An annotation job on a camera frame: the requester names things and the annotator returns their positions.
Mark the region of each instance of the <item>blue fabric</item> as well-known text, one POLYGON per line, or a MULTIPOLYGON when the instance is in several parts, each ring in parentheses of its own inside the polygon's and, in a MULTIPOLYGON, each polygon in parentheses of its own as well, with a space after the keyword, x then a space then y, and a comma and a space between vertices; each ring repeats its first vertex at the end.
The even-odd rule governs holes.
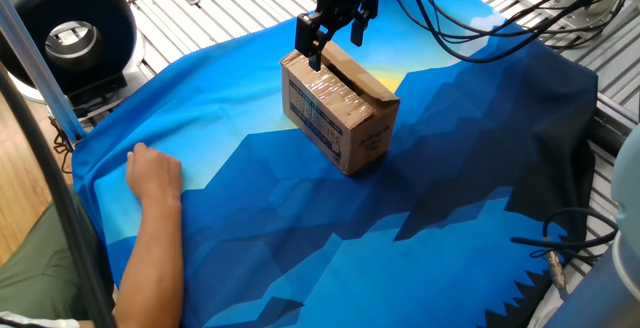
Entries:
MULTIPOLYGON (((503 20, 479 0, 438 1, 467 23, 503 20)), ((126 152, 142 141, 183 162, 184 327, 526 325, 546 263, 508 238, 538 239, 546 215, 586 204, 592 162, 576 157, 595 74, 537 41, 492 64, 452 60, 381 0, 362 48, 346 30, 335 41, 402 103, 388 153, 346 177, 282 113, 294 29, 182 58, 79 144, 75 187, 116 282, 140 223, 126 152)), ((550 234, 583 239, 584 221, 550 234)))

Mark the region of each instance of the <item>black wire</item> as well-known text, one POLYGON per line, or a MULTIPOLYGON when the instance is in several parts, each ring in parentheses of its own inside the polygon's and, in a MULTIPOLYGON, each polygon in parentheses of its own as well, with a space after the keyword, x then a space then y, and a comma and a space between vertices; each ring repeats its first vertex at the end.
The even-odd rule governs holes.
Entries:
MULTIPOLYGON (((499 32, 500 30, 502 30, 502 29, 503 29, 503 28, 505 28, 506 26, 511 25, 511 24, 513 24, 513 23, 517 22, 518 20, 520 20, 520 19, 524 18, 525 16, 527 16, 527 15, 529 15, 529 14, 531 14, 531 13, 535 12, 535 10, 536 10, 536 9, 539 9, 539 8, 540 8, 540 6, 542 6, 544 3, 546 3, 546 2, 548 2, 548 1, 550 1, 550 0, 542 0, 541 2, 536 3, 536 4, 534 4, 533 6, 531 6, 531 7, 529 7, 529 8, 526 8, 526 9, 523 9, 522 11, 520 11, 520 12, 516 13, 516 14, 515 14, 511 19, 509 19, 507 22, 505 22, 502 26, 498 26, 498 27, 494 28, 494 29, 493 29, 493 30, 491 30, 491 31, 484 31, 484 30, 481 30, 481 29, 478 29, 478 28, 472 27, 472 26, 470 26, 470 25, 464 24, 464 23, 462 23, 462 22, 460 22, 460 21, 456 20, 454 17, 452 17, 451 15, 449 15, 449 14, 448 14, 446 11, 444 11, 442 8, 440 8, 440 7, 435 3, 435 0, 427 0, 427 1, 429 2, 429 4, 431 4, 431 5, 434 7, 434 9, 435 9, 438 13, 442 14, 445 18, 447 18, 447 19, 448 19, 449 21, 451 21, 453 24, 455 24, 455 25, 457 25, 457 26, 459 26, 459 27, 461 27, 461 28, 464 28, 464 29, 466 29, 466 30, 468 30, 468 31, 471 31, 471 32, 474 32, 474 33, 478 33, 478 34, 476 34, 476 35, 457 36, 457 38, 460 38, 460 39, 466 39, 466 38, 483 38, 483 37, 486 37, 487 35, 491 35, 491 36, 495 36, 495 37, 517 37, 517 36, 521 36, 521 35, 524 35, 524 34, 533 33, 533 32, 535 32, 535 31, 537 31, 537 30, 539 30, 539 29, 543 29, 543 28, 547 28, 547 29, 545 29, 545 32, 546 32, 547 34, 572 33, 572 32, 582 32, 582 31, 584 31, 585 29, 595 30, 595 29, 597 29, 597 28, 599 28, 599 27, 601 27, 601 26, 603 26, 603 25, 604 25, 604 23, 603 23, 603 24, 600 24, 600 25, 597 25, 597 26, 592 26, 592 27, 566 29, 566 30, 562 30, 562 31, 557 31, 557 30, 552 31, 552 30, 548 30, 548 28, 549 28, 551 25, 549 25, 547 22, 541 22, 541 23, 538 23, 537 25, 535 25, 535 26, 533 26, 533 27, 524 28, 522 31, 519 31, 519 32, 508 32, 508 33, 501 33, 501 32, 499 32)), ((589 6, 589 5, 595 4, 595 1, 596 1, 596 0, 592 0, 592 1, 590 1, 588 4, 586 4, 585 6, 589 6)), ((563 12, 559 13, 559 15, 566 16, 566 15, 570 14, 572 11, 571 11, 571 12, 569 12, 569 11, 568 11, 568 10, 569 10, 569 7, 571 7, 571 5, 570 5, 570 6, 568 6, 568 7, 566 7, 565 9, 563 9, 563 12)))
MULTIPOLYGON (((601 33, 601 32, 602 32, 602 30, 603 30, 607 25, 609 25, 609 24, 611 23, 611 21, 613 21, 613 19, 615 18, 615 15, 617 14, 617 13, 613 14, 613 15, 611 16, 611 18, 610 18, 608 21, 606 21, 606 22, 604 22, 604 23, 602 23, 602 24, 596 25, 596 26, 592 26, 592 27, 583 27, 583 28, 565 29, 565 30, 549 30, 549 28, 550 28, 554 23, 550 23, 549 21, 546 21, 546 22, 541 22, 541 23, 539 23, 539 24, 537 24, 537 25, 535 25, 535 26, 533 26, 533 27, 525 28, 525 29, 523 29, 523 30, 521 30, 521 31, 519 31, 519 32, 499 33, 499 31, 500 31, 500 30, 502 30, 502 29, 504 29, 505 27, 509 26, 510 24, 513 24, 514 22, 517 22, 518 20, 520 20, 520 19, 524 18, 526 15, 528 15, 528 14, 530 14, 530 13, 534 12, 536 9, 544 8, 544 7, 543 7, 543 5, 544 5, 545 3, 547 3, 547 2, 549 2, 549 1, 551 1, 551 0, 542 0, 541 2, 539 2, 539 3, 535 4, 535 5, 533 5, 532 7, 528 8, 528 9, 525 9, 525 10, 522 10, 521 12, 517 13, 516 15, 514 15, 511 19, 507 20, 507 21, 506 21, 506 22, 504 22, 502 25, 500 25, 500 26, 498 26, 498 27, 494 28, 494 29, 493 29, 493 30, 491 30, 491 31, 483 31, 483 30, 480 30, 480 29, 477 29, 477 28, 474 28, 474 27, 467 26, 466 24, 461 23, 461 22, 459 22, 459 21, 455 20, 453 17, 449 16, 449 15, 448 15, 445 11, 443 11, 443 10, 442 10, 442 9, 441 9, 437 4, 435 4, 435 0, 428 0, 428 1, 432 4, 432 6, 433 6, 434 10, 436 11, 435 16, 436 16, 436 23, 437 23, 437 26, 438 26, 438 29, 436 30, 435 28, 433 28, 433 26, 432 26, 432 27, 429 27, 429 24, 428 24, 429 22, 427 22, 427 25, 425 25, 424 23, 422 23, 422 22, 418 21, 418 20, 417 20, 417 19, 416 19, 416 18, 415 18, 415 17, 414 17, 414 16, 413 16, 413 15, 412 15, 408 10, 407 10, 407 8, 405 7, 405 5, 402 3, 402 0, 396 0, 396 1, 397 1, 397 2, 398 2, 398 4, 400 5, 400 8, 402 9, 402 11, 405 13, 405 15, 406 15, 406 16, 407 16, 411 21, 413 21, 414 23, 416 23, 417 25, 419 25, 419 26, 420 26, 420 27, 422 27, 423 29, 425 29, 425 30, 427 30, 427 31, 431 32, 431 33, 434 35, 434 37, 435 37, 436 35, 438 35, 438 36, 442 37, 442 38, 443 38, 443 40, 445 40, 445 41, 447 41, 447 42, 449 42, 449 43, 452 43, 452 44, 465 43, 465 42, 469 42, 469 41, 471 41, 471 40, 473 40, 473 39, 479 39, 479 38, 486 37, 486 36, 517 37, 517 36, 526 35, 526 34, 529 34, 529 33, 532 33, 532 32, 536 32, 536 31, 538 31, 538 33, 539 33, 539 31, 540 31, 540 30, 542 30, 542 33, 540 33, 540 34, 559 34, 559 33, 572 33, 572 32, 589 32, 589 31, 594 31, 594 30, 596 30, 596 31, 597 31, 595 34, 599 34, 599 33, 601 33), (449 18, 450 18, 450 20, 451 20, 454 24, 457 24, 457 25, 459 25, 459 26, 461 26, 462 28, 465 28, 465 29, 467 29, 467 30, 474 31, 474 32, 476 32, 476 33, 478 33, 478 34, 476 34, 476 35, 465 35, 465 36, 460 36, 460 35, 452 35, 452 34, 443 33, 443 32, 441 31, 441 27, 440 27, 440 19, 439 19, 438 13, 442 13, 442 14, 443 14, 443 16, 445 16, 445 18, 447 18, 447 19, 449 19, 449 18), (453 42, 453 41, 449 40, 449 38, 451 38, 451 39, 459 39, 460 41, 458 41, 458 42, 453 42)), ((592 0, 592 1, 591 1, 591 2, 589 2, 588 4, 585 4, 585 6, 588 6, 588 5, 594 4, 594 3, 599 2, 599 1, 600 1, 600 0, 592 0)), ((560 15, 561 17, 564 17, 564 16, 568 15, 569 13, 570 13, 569 11, 565 11, 564 13, 562 13, 562 12, 561 12, 561 14, 559 14, 559 15, 560 15)))
POLYGON ((71 174, 71 171, 66 169, 66 166, 67 166, 67 158, 69 157, 69 154, 71 154, 72 149, 69 147, 69 145, 67 145, 67 143, 62 138, 63 132, 60 131, 60 129, 54 123, 53 120, 51 120, 50 122, 51 122, 51 125, 56 129, 56 131, 58 131, 58 134, 53 139, 53 150, 57 154, 64 154, 64 157, 62 158, 62 164, 60 165, 60 170, 62 171, 62 173, 71 174))
POLYGON ((604 215, 590 210, 590 209, 585 209, 585 208, 564 208, 564 209, 560 209, 558 211, 555 211, 554 213, 552 213, 549 217, 547 217, 547 219, 545 219, 544 223, 542 224, 542 236, 544 238, 548 237, 548 229, 549 229, 549 224, 551 224, 551 222, 553 221, 553 219, 559 215, 562 214, 569 214, 569 213, 574 213, 574 214, 583 214, 583 215, 587 215, 587 216, 591 216, 593 218, 596 218, 600 221, 602 221, 603 223, 605 223, 606 225, 608 225, 609 227, 611 227, 613 229, 613 231, 611 233, 605 234, 602 237, 598 237, 595 239, 591 239, 588 241, 584 241, 584 242, 562 242, 562 243, 558 243, 558 242, 551 242, 551 241, 545 241, 545 240, 535 240, 535 239, 529 239, 529 238, 520 238, 520 237, 512 237, 509 238, 509 241, 512 243, 516 243, 516 244, 524 244, 524 245, 529 245, 529 246, 534 246, 534 247, 541 247, 541 248, 547 248, 547 249, 553 249, 553 250, 582 250, 582 249, 586 249, 586 248, 592 248, 592 247, 596 247, 599 245, 603 245, 603 244, 607 244, 609 242, 611 242, 616 234, 618 233, 618 225, 613 222, 611 219, 605 217, 604 215))
POLYGON ((82 296, 89 316, 96 328, 116 328, 109 303, 111 297, 102 284, 94 257, 87 246, 86 232, 80 224, 80 217, 75 212, 66 182, 38 124, 2 64, 0 64, 0 93, 24 132, 51 191, 69 252, 80 278, 82 296))
MULTIPOLYGON (((575 2, 573 2, 572 4, 569 5, 569 9, 567 10, 567 12, 573 12, 576 9, 582 8, 586 5, 589 5, 589 2, 592 2, 593 0, 576 0, 575 2)), ((420 9, 420 12, 425 20, 425 22, 427 23, 427 26, 429 27, 429 29, 433 32, 435 31, 435 27, 433 26, 433 23, 431 23, 431 20, 424 8, 424 5, 422 4, 422 0, 416 0, 416 3, 418 4, 418 8, 420 9)), ((553 24, 557 23, 560 19, 562 19, 563 15, 558 14, 557 16, 553 17, 552 19, 550 19, 548 21, 548 25, 552 26, 553 24)), ((525 46, 527 46, 529 43, 533 42, 536 38, 538 38, 540 35, 542 34, 541 31, 537 31, 531 35, 529 35, 526 39, 524 39, 523 41, 521 41, 520 43, 518 43, 517 45, 515 45, 514 47, 506 50, 505 52, 502 52, 500 54, 497 54, 493 57, 489 57, 489 58, 473 58, 473 57, 468 57, 465 55, 462 55, 456 51, 454 51, 453 49, 451 49, 443 40, 442 38, 438 35, 438 34, 433 34, 434 39, 436 40, 436 42, 438 43, 438 45, 440 45, 447 53, 449 53, 450 55, 452 55, 455 58, 458 58, 460 60, 466 61, 466 62, 470 62, 470 63, 490 63, 490 62, 495 62, 497 60, 500 60, 504 57, 507 57, 515 52, 517 52, 518 50, 524 48, 525 46)))

